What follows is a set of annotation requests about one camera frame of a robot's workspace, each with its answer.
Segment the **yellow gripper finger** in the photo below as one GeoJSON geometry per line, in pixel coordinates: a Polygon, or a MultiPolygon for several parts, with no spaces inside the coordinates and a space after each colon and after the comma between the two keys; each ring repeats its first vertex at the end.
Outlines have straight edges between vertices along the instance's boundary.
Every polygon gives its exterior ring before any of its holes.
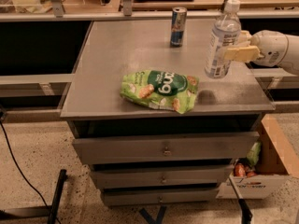
{"type": "Polygon", "coordinates": [[[228,48],[224,52],[224,59],[242,63],[255,61],[260,57],[260,50],[256,46],[228,48]]]}
{"type": "Polygon", "coordinates": [[[249,31],[242,30],[238,37],[238,44],[241,46],[248,46],[250,44],[251,34],[249,31]]]}

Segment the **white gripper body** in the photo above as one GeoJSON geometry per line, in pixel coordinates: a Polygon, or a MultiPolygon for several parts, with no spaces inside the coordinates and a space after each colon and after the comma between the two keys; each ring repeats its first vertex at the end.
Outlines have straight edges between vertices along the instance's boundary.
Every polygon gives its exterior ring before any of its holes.
{"type": "Polygon", "coordinates": [[[255,64],[266,67],[283,67],[286,64],[289,47],[286,35],[276,31],[262,30],[252,36],[250,44],[260,51],[259,57],[253,61],[255,64]]]}

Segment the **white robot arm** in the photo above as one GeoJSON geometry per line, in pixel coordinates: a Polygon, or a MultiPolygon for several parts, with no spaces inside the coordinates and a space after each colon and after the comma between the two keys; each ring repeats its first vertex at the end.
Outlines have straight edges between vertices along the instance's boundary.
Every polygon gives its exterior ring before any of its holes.
{"type": "Polygon", "coordinates": [[[280,67],[289,74],[299,75],[299,36],[278,31],[261,30],[254,35],[242,31],[236,45],[221,52],[225,60],[253,62],[264,67],[280,67]]]}

